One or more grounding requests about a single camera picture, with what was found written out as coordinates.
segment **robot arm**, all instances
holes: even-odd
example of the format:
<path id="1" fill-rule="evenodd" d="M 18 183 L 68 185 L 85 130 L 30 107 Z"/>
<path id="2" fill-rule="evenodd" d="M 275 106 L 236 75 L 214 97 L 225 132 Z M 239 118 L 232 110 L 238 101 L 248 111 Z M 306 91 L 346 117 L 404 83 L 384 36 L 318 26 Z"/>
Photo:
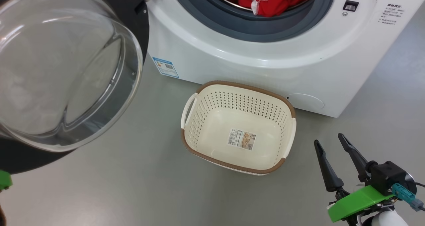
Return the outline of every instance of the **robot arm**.
<path id="1" fill-rule="evenodd" d="M 406 226 L 407 223 L 395 211 L 394 203 L 397 200 L 407 202 L 415 211 L 425 211 L 422 201 L 416 199 L 416 185 L 424 185 L 416 183 L 409 173 L 391 161 L 381 165 L 375 161 L 367 162 L 343 134 L 338 134 L 338 138 L 349 153 L 359 173 L 358 178 L 365 187 L 352 194 L 346 192 L 344 182 L 335 174 L 320 142 L 314 141 L 326 190 L 336 192 L 336 201 L 328 206 L 333 222 L 344 220 L 350 226 Z M 378 214 L 361 221 L 361 217 L 375 212 Z"/>

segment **round panel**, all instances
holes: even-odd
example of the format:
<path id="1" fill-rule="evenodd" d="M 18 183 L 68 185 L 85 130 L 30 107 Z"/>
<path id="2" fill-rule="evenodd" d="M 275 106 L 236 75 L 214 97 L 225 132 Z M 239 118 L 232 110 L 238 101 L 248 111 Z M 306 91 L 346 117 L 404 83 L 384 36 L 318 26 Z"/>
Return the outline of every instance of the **round panel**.
<path id="1" fill-rule="evenodd" d="M 0 6 L 0 126 L 40 149 L 75 149 L 128 106 L 142 52 L 103 0 Z"/>
<path id="2" fill-rule="evenodd" d="M 288 100 L 295 108 L 306 111 L 317 111 L 325 107 L 323 101 L 317 99 L 316 97 L 301 93 L 290 94 L 288 96 Z"/>

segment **basket handle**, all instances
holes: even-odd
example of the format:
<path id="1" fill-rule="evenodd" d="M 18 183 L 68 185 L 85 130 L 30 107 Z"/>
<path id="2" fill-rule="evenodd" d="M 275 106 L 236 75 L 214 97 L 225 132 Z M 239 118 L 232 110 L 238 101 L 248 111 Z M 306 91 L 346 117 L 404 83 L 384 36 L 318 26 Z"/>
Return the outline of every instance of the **basket handle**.
<path id="1" fill-rule="evenodd" d="M 185 126 L 187 125 L 187 123 L 190 120 L 190 116 L 193 113 L 193 108 L 195 108 L 196 105 L 196 96 L 198 95 L 198 93 L 194 93 L 186 102 L 185 108 L 183 109 L 183 113 L 182 113 L 182 121 L 180 122 L 180 127 L 182 129 L 185 128 Z M 187 114 L 187 111 L 189 109 L 190 104 L 193 102 L 192 108 L 190 109 L 189 115 Z"/>
<path id="2" fill-rule="evenodd" d="M 297 130 L 297 119 L 292 118 L 292 120 L 293 120 L 293 127 L 292 127 L 292 132 L 291 132 L 291 138 L 290 138 L 290 141 L 288 142 L 287 150 L 285 151 L 285 153 L 284 153 L 284 155 L 283 155 L 282 158 L 287 158 L 288 157 L 288 155 L 290 153 L 290 150 L 291 150 L 291 147 L 292 147 L 293 142 L 294 142 L 295 132 Z"/>

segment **gray floor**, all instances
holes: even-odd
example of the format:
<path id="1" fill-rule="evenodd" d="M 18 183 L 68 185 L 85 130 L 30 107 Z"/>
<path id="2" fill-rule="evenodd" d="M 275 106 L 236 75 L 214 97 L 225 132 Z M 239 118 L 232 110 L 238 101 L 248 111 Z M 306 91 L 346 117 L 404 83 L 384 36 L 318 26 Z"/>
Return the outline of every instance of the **gray floor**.
<path id="1" fill-rule="evenodd" d="M 198 85 L 161 76 L 149 60 L 134 102 L 112 129 L 13 177 L 15 185 L 0 195 L 9 225 L 331 225 L 325 207 L 334 195 L 325 191 L 313 140 L 352 191 L 359 182 L 339 132 L 367 160 L 391 160 L 425 182 L 424 26 L 422 8 L 340 118 L 297 111 L 287 161 L 261 177 L 217 167 L 184 148 L 180 116 Z M 425 201 L 425 189 L 418 197 Z M 411 226 L 423 225 L 425 213 L 403 202 L 396 209 Z"/>

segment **brown rim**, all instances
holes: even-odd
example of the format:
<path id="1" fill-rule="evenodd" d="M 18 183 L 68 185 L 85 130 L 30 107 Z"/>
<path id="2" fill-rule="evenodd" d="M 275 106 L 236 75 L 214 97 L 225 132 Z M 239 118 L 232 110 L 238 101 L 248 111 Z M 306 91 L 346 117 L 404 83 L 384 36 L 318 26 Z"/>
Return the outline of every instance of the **brown rim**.
<path id="1" fill-rule="evenodd" d="M 268 96 L 271 96 L 271 97 L 274 97 L 274 98 L 277 98 L 277 99 L 279 99 L 279 100 L 281 100 L 281 101 L 283 101 L 283 102 L 285 102 L 285 104 L 286 105 L 288 105 L 288 107 L 289 107 L 289 109 L 290 109 L 290 111 L 291 111 L 291 116 L 292 116 L 292 118 L 295 118 L 296 117 L 296 115 L 295 115 L 295 109 L 293 108 L 293 106 L 291 105 L 291 103 L 285 98 L 285 97 L 282 97 L 282 96 L 280 96 L 280 95 L 278 95 L 278 94 L 275 94 L 275 93 L 273 93 L 273 92 L 270 92 L 270 91 L 266 91 L 266 90 L 264 90 L 264 89 L 261 89 L 261 88 L 257 88 L 257 87 L 253 87 L 253 86 L 250 86 L 250 85 L 244 85 L 244 84 L 239 84 L 239 83 L 233 83 L 233 82 L 227 82 L 227 81 L 211 81 L 211 82 L 208 82 L 208 83 L 205 83 L 205 84 L 203 84 L 200 88 L 198 88 L 198 90 L 196 91 L 196 93 L 200 93 L 203 89 L 205 89 L 206 87 L 208 87 L 208 86 L 211 86 L 211 85 L 228 85 L 228 86 L 235 86 L 235 87 L 239 87 L 239 88 L 244 88 L 244 89 L 247 89 L 247 90 L 251 90 L 251 91 L 257 91 L 257 92 L 259 92 L 259 93 L 263 93 L 263 94 L 265 94 L 265 95 L 268 95 Z M 259 169 L 251 169 L 251 168 L 247 168 L 247 167 L 240 167 L 240 166 L 237 166 L 237 165 L 233 165 L 233 164 L 229 164 L 229 163 L 226 163 L 226 162 L 223 162 L 223 161 L 219 161 L 219 160 L 216 160 L 216 159 L 214 159 L 214 158 L 211 158 L 211 157 L 209 157 L 209 156 L 206 156 L 206 155 L 204 155 L 204 154 L 201 154 L 201 153 L 199 153 L 199 152 L 197 152 L 197 151 L 195 151 L 194 149 L 192 149 L 188 144 L 187 144 L 187 142 L 186 142 L 186 138 L 185 138 L 185 130 L 184 129 L 182 129 L 182 140 L 183 140 L 183 143 L 184 143 L 184 145 L 185 145 L 185 147 L 187 148 L 187 150 L 190 152 L 190 153 L 193 153 L 194 155 L 196 155 L 196 156 L 199 156 L 199 157 L 201 157 L 201 158 L 203 158 L 203 159 L 205 159 L 205 160 L 207 160 L 207 161 L 211 161 L 211 162 L 213 162 L 213 163 L 216 163 L 216 164 L 218 164 L 218 165 L 222 165 L 222 166 L 224 166 L 224 167 L 229 167 L 229 168 L 232 168 L 232 169 L 235 169 L 235 170 L 241 170 L 241 171 L 245 171 L 245 172 L 250 172 L 250 173 L 258 173 L 258 174 L 266 174 L 266 173 L 271 173 L 271 172 L 273 172 L 273 171 L 275 171 L 275 170 L 277 170 L 279 167 L 281 167 L 282 166 L 282 164 L 285 162 L 285 158 L 282 158 L 276 165 L 274 165 L 273 167 L 271 167 L 271 168 L 269 168 L 269 169 L 262 169 L 262 170 L 259 170 Z"/>

